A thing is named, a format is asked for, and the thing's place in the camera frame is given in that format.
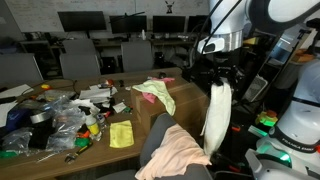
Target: gray chair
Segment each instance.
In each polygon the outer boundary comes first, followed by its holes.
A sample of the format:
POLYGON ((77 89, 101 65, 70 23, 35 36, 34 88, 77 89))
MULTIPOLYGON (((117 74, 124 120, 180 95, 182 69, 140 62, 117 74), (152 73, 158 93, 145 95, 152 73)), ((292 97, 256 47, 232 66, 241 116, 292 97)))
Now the gray chair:
POLYGON ((67 54, 97 54, 91 39, 65 40, 62 44, 67 54))
POLYGON ((39 83, 43 77, 34 54, 0 55, 0 84, 39 83))
POLYGON ((100 76, 100 67, 93 54, 61 54, 60 64, 65 79, 83 79, 100 76))
POLYGON ((121 52, 124 72, 153 69, 154 60, 149 41, 123 42, 121 52))
MULTIPOLYGON (((164 134, 166 130, 175 125, 176 122, 173 120, 173 118, 167 114, 161 114, 156 119, 153 127, 150 130, 150 133, 146 139, 146 142, 144 143, 144 146, 141 150, 140 154, 140 165, 145 166, 150 160, 151 160, 151 154, 155 149, 157 149, 162 142, 162 139, 164 137, 164 134)), ((137 171, 135 170, 126 170, 126 171, 120 171, 113 174, 109 174, 103 177, 98 178, 97 180, 120 180, 120 179, 126 179, 126 180, 134 180, 135 174, 137 171)), ((161 180, 195 180, 195 179, 201 179, 201 180, 212 180, 212 176, 210 175, 207 168, 203 165, 198 164, 191 164, 187 167, 186 173, 184 175, 177 175, 177 176, 171 176, 171 177, 162 177, 162 178, 156 178, 161 180)))

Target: cabinet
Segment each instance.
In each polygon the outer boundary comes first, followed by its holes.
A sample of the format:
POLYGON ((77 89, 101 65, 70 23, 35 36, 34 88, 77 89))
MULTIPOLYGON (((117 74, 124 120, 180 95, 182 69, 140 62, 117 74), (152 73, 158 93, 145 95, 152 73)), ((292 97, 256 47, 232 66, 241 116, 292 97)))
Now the cabinet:
POLYGON ((50 44, 46 40, 20 42, 25 53, 34 53, 34 57, 44 79, 61 78, 61 66, 50 44))

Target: yellow cloth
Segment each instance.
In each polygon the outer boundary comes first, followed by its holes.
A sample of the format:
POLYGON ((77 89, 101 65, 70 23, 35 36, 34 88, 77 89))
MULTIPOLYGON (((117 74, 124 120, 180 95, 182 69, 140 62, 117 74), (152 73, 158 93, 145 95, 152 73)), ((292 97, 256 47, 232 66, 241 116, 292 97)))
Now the yellow cloth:
POLYGON ((119 123, 111 123, 110 147, 124 148, 134 144, 133 132, 130 120, 119 123))
POLYGON ((141 92, 152 93, 157 96, 159 100, 165 105, 167 112, 173 116, 176 110, 174 100, 168 93, 167 87, 163 81, 149 80, 140 85, 132 86, 141 92))

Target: computer monitor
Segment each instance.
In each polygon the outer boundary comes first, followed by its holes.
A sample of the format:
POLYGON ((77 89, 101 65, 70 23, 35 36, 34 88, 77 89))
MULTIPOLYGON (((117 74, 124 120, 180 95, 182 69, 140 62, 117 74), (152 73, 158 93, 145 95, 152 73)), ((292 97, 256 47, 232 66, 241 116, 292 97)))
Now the computer monitor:
POLYGON ((102 11, 63 11, 58 15, 65 32, 107 29, 102 11))
MULTIPOLYGON (((206 21, 207 16, 189 16, 188 21, 188 32, 200 32, 204 22, 206 21)), ((211 20, 209 19, 204 32, 209 33, 211 30, 211 20)))
POLYGON ((153 16, 154 33, 184 32, 185 16, 153 16))
POLYGON ((147 31, 147 16, 110 16, 113 34, 147 31))

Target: pink towel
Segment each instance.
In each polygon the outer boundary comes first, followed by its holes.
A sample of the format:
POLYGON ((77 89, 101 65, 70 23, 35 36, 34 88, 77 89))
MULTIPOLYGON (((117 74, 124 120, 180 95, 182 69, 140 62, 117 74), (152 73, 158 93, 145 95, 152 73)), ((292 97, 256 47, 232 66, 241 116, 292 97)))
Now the pink towel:
POLYGON ((168 128, 158 149, 149 163, 137 173, 139 180, 153 180, 155 177, 183 175, 189 164, 211 164, 209 156, 178 124, 168 128))
MULTIPOLYGON (((159 81, 163 81, 165 83, 167 82, 171 82, 174 81, 174 78, 163 78, 163 79, 158 79, 158 78, 152 78, 152 80, 159 80, 159 81)), ((148 100, 149 102, 151 102, 152 104, 154 103, 154 101, 156 100, 156 96, 153 95, 152 93, 142 93, 143 97, 148 100)))

